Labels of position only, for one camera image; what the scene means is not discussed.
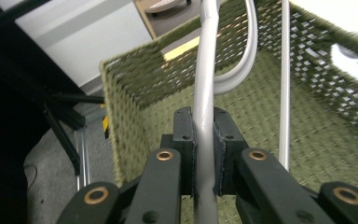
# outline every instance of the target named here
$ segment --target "metal stand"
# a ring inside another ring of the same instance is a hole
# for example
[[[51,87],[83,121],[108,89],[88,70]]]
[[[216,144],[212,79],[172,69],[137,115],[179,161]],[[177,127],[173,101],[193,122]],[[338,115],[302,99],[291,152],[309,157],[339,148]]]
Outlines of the metal stand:
[[[77,190],[90,183],[89,151],[86,144],[86,128],[75,131],[77,153],[80,158],[80,174],[77,176]]]
[[[181,195],[199,197],[197,139],[188,107],[174,114],[142,175],[118,189],[93,183],[67,204],[57,223],[180,223]],[[242,223],[358,223],[358,188],[323,184],[319,194],[300,186],[266,150],[248,147],[231,116],[214,110],[214,194],[236,195]]]
[[[24,1],[16,6],[0,13],[0,28],[6,23],[13,22],[27,12],[42,6],[48,0]],[[34,102],[43,112],[53,132],[59,139],[66,154],[74,165],[75,174],[88,175],[88,163],[84,157],[84,151],[79,155],[70,138],[62,128],[60,121],[67,124],[73,130],[82,130],[86,125],[86,119],[77,113],[72,106],[74,103],[102,104],[103,97],[87,96],[78,87],[73,88],[74,93],[56,93],[55,88],[49,87],[23,69],[20,64],[6,56],[0,51],[0,79],[12,89],[20,92],[30,101]]]

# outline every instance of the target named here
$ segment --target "metal rod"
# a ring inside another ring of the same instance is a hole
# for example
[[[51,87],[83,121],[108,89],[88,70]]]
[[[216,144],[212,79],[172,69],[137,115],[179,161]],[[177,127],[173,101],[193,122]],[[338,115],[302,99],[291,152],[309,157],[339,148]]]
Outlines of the metal rod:
[[[60,93],[51,95],[53,98],[59,101],[75,102],[75,103],[91,103],[91,104],[103,104],[104,99],[102,96],[88,96],[84,94],[73,93]]]
[[[73,130],[77,130],[86,125],[86,119],[73,108],[59,104],[58,102],[55,102],[55,104],[50,103],[50,105],[51,109],[57,114],[57,117]]]
[[[86,143],[86,127],[75,131],[77,153],[80,157],[80,174],[77,176],[77,191],[90,184],[89,149]]]
[[[201,1],[201,34],[197,56],[194,90],[193,120],[199,143],[197,155],[197,189],[195,198],[195,222],[217,224],[217,203],[213,193],[213,76],[218,3],[215,0]]]
[[[18,3],[16,6],[0,13],[0,25],[16,20],[18,17],[42,6],[49,0],[29,0]]]
[[[289,171],[290,154],[290,5],[282,0],[282,83],[279,161]]]

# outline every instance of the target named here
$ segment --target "gray carpet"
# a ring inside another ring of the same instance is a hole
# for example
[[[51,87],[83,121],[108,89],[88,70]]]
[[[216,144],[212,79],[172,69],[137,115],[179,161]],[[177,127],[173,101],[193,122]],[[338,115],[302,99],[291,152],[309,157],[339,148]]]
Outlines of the gray carpet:
[[[112,150],[109,141],[104,138],[102,118],[98,118],[101,115],[100,106],[78,105],[76,110],[86,115],[88,121],[85,132],[90,182],[113,182]],[[74,141],[75,132],[64,128]],[[29,185],[29,223],[56,223],[61,211],[76,193],[77,180],[72,163],[52,130],[29,153],[24,167]]]

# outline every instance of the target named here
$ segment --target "floor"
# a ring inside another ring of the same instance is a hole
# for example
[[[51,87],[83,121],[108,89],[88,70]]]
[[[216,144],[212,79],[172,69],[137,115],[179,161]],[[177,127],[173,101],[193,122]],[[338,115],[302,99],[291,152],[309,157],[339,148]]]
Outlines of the floor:
[[[190,6],[183,4],[149,20],[157,35],[163,35],[171,29],[199,14],[200,1]],[[168,52],[198,36],[197,30],[178,42],[172,43],[163,51]],[[102,95],[102,83],[98,78],[86,84],[83,90],[87,94]],[[86,117],[88,125],[84,130],[73,131],[64,127],[74,146],[78,145],[78,136],[84,132],[85,147],[89,155],[89,182],[113,182],[112,149],[103,130],[104,110],[99,105],[79,104],[76,111]],[[49,130],[33,148],[24,163],[28,180],[28,222],[56,223],[63,208],[69,203],[78,189],[78,179],[68,156],[52,130]]]
[[[103,130],[104,109],[100,105],[80,104],[76,111],[86,117],[87,126],[73,131],[64,127],[75,147],[84,131],[89,155],[89,182],[113,182],[112,149]],[[49,130],[30,152],[24,163],[28,179],[29,223],[56,223],[61,211],[76,194],[78,183],[68,156]]]

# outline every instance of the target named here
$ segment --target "white object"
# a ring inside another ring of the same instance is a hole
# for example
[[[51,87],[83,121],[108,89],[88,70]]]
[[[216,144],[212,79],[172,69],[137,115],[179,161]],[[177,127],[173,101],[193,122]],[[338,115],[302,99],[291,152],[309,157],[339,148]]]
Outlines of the white object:
[[[176,7],[184,0],[141,0],[140,3],[144,6],[145,13],[158,13]]]
[[[219,7],[214,0],[201,0],[200,5],[201,34],[193,106],[199,143],[196,168],[199,198],[194,204],[195,222],[217,224],[217,203],[213,194],[213,76]]]
[[[229,72],[214,78],[214,94],[223,94],[240,85],[249,75],[257,51],[257,19],[253,1],[246,0],[248,40],[240,62]]]
[[[289,171],[290,154],[290,3],[282,0],[282,84],[279,161]]]
[[[201,35],[197,57],[196,81],[194,90],[193,120],[198,138],[197,187],[199,198],[195,202],[196,223],[218,223],[214,186],[213,154],[213,85],[214,93],[231,91],[248,75],[257,49],[257,23],[255,6],[246,0],[248,11],[248,44],[240,63],[221,77],[214,77],[216,34],[219,21],[219,0],[201,1]]]

